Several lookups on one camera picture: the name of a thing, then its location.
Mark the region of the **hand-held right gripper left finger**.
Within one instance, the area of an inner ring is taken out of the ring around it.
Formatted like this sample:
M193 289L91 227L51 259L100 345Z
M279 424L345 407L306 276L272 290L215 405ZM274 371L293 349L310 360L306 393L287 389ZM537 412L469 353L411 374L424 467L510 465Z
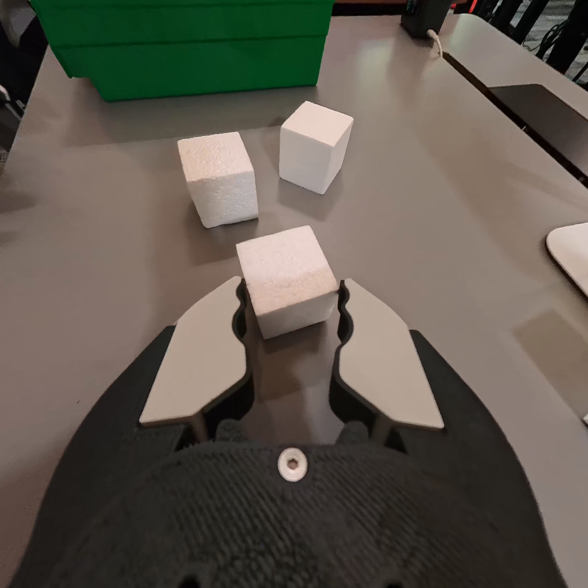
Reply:
M177 321L139 424L188 425L197 442L215 437L225 419L239 420L254 403L254 376L244 339L245 281L234 276Z

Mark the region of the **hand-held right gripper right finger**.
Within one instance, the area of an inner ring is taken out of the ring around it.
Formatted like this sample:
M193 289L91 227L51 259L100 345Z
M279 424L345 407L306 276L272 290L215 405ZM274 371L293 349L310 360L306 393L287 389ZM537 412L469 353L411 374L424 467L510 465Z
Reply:
M399 429L439 432L445 423L401 317L353 279L341 280L339 346L329 405L343 423L361 422L381 445Z

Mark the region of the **white foam cube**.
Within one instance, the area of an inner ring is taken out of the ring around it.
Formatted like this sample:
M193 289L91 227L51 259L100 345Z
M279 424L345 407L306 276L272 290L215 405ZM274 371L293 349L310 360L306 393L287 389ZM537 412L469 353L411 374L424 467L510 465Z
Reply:
M342 167L354 118L302 103L280 128L279 176L323 195Z
M177 148L204 228L258 218L254 167L239 132L183 138Z
M308 225L236 244L264 340L328 320L339 283Z

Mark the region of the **grey desk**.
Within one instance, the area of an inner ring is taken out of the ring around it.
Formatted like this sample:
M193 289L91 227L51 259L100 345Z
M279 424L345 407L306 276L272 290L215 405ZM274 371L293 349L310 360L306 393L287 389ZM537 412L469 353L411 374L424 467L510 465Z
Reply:
M323 195L279 176L305 101L354 118ZM259 215L206 229L177 141L234 131ZM587 188L399 18L333 19L312 87L109 104L48 51L1 182L1 587L108 386L243 275L237 243L303 225L488 407L587 587L587 300L546 248L587 221Z

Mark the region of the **white stand base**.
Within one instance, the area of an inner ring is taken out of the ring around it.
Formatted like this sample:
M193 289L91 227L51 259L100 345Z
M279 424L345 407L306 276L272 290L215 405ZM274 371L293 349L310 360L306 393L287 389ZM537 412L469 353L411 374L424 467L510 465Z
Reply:
M546 248L561 271L587 298L587 222L553 229Z

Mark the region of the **green plastic bin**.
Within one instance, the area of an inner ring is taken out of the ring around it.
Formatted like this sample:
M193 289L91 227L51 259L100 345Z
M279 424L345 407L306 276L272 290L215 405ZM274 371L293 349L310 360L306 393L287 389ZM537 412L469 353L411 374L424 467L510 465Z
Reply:
M31 1L107 102L313 86L333 1Z

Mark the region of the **adjoining grey table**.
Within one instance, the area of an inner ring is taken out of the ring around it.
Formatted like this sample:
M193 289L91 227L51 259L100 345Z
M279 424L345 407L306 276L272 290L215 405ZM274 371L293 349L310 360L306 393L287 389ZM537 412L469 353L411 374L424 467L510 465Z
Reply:
M440 37L444 58L494 106L490 87L539 84L587 119L586 90L479 17L449 16Z

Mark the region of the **black power adapter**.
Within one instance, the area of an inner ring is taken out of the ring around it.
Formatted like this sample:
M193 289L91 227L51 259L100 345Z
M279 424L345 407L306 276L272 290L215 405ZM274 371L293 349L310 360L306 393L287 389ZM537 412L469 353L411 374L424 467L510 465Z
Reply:
M429 37L431 30L438 34L449 12L452 1L408 1L401 15L401 27L413 39Z

